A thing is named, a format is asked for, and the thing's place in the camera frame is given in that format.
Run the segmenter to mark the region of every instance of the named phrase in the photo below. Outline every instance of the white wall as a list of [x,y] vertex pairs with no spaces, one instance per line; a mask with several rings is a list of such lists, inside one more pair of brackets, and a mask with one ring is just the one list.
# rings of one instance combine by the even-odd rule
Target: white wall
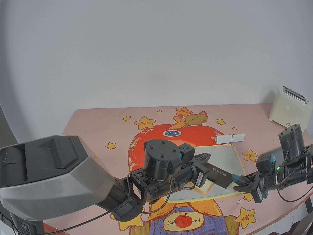
[[0,65],[19,142],[79,108],[313,99],[313,0],[2,0]]

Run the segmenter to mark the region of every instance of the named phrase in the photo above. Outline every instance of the toaster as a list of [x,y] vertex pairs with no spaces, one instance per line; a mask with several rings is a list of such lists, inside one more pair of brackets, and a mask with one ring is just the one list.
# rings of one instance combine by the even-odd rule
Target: toaster
[[312,110],[311,100],[286,86],[280,86],[268,119],[284,127],[299,123],[304,131]]

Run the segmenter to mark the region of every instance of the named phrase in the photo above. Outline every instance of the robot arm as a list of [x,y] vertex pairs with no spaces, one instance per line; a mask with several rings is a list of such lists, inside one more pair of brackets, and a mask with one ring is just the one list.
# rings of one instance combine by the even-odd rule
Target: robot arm
[[[152,139],[143,148],[143,168],[116,179],[76,136],[56,135],[4,147],[0,149],[1,203],[19,234],[42,234],[43,220],[94,204],[118,221],[129,221],[146,202],[203,186],[212,167],[207,163],[210,154],[195,156],[189,144],[178,147]],[[194,187],[184,187],[188,182]]]
[[246,176],[233,174],[233,181],[238,184],[233,187],[235,191],[250,192],[254,201],[261,203],[270,190],[283,190],[303,181],[313,183],[313,144],[304,146],[300,125],[286,128],[279,139],[282,149],[279,152],[284,159],[279,161],[277,153],[272,152],[260,155],[256,161],[258,171]]

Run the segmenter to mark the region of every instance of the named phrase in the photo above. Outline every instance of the table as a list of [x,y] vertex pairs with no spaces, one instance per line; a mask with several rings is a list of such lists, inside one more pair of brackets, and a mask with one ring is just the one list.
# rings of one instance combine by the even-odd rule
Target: table
[[[187,142],[216,152],[220,148],[212,146],[216,145],[214,137],[217,133],[245,134],[243,142],[224,145],[217,152],[221,156],[225,156],[226,152],[232,155],[236,152],[243,173],[249,174],[257,170],[255,160],[258,155],[280,146],[278,134],[284,127],[268,120],[270,109],[270,104],[80,109],[74,112],[63,134],[80,136],[117,178],[142,167],[143,143],[151,138],[167,139],[176,144]],[[305,145],[313,143],[306,131],[303,136]],[[281,194],[286,199],[295,199],[308,189],[306,183],[301,183],[284,189]],[[253,234],[286,216],[312,194],[301,201],[287,203],[279,198],[276,191],[270,191],[266,200],[255,204],[249,194],[221,192],[210,197],[210,186],[204,190],[206,193],[199,192],[201,189],[193,191],[187,197],[189,200],[174,198],[161,211],[150,216],[145,214],[121,223],[107,215],[68,233]],[[155,210],[163,201],[159,200],[152,206],[145,205],[145,210]],[[51,227],[64,229],[76,225],[103,212],[100,207],[90,206],[46,220],[45,232],[52,231],[49,230]],[[175,225],[173,220],[178,215],[186,218],[184,224]]]

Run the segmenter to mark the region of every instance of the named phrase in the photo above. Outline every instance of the white block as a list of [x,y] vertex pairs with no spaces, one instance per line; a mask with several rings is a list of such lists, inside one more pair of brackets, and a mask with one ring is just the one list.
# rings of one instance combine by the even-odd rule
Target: white block
[[241,142],[245,140],[244,134],[233,134],[232,142]]
[[216,144],[230,143],[232,141],[232,135],[216,135]]

